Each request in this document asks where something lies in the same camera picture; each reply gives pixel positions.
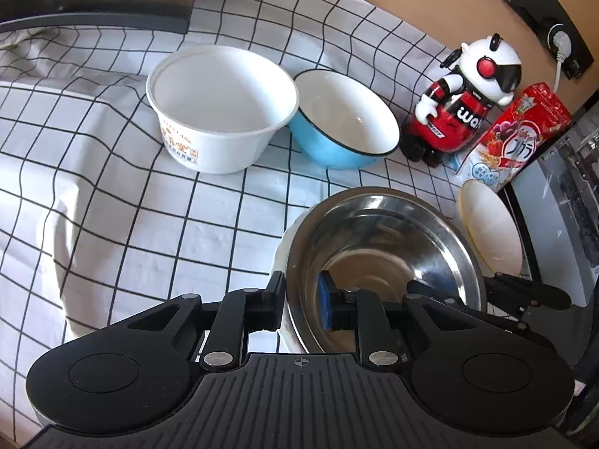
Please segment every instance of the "red snack bag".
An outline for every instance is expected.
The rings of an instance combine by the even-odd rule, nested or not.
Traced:
[[[532,84],[487,130],[457,173],[495,191],[505,186],[547,138],[565,130],[572,115],[544,82]]]

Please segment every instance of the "checkered tablecloth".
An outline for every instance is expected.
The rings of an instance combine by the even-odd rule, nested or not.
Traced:
[[[176,163],[145,80],[199,43],[249,49],[291,75],[348,74],[400,124],[450,52],[363,0],[196,0],[185,37],[85,25],[0,35],[0,431],[19,444],[40,429],[25,394],[40,355],[185,292],[212,302],[264,287],[284,230],[331,194],[391,187],[454,214],[451,171],[399,151],[326,171],[288,128],[236,174]],[[283,346],[262,332],[249,349]]]

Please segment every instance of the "robot toy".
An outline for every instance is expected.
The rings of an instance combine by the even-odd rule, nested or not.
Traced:
[[[431,167],[462,148],[495,104],[510,104],[522,78],[522,61],[497,33],[462,43],[440,67],[451,71],[422,94],[399,145],[409,160]]]

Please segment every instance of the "blue enamel bowl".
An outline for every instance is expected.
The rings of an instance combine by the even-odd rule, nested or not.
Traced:
[[[399,125],[374,92],[351,77],[312,69],[295,77],[299,109],[289,128],[302,153],[325,169],[361,169],[399,144]]]

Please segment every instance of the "wooden wall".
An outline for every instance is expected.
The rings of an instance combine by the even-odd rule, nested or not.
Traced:
[[[499,32],[522,58],[522,86],[544,80],[553,85],[555,60],[536,35],[502,0],[367,0],[455,48]],[[599,88],[599,0],[559,0],[577,26],[595,63],[582,79],[562,74],[558,95],[571,111]]]

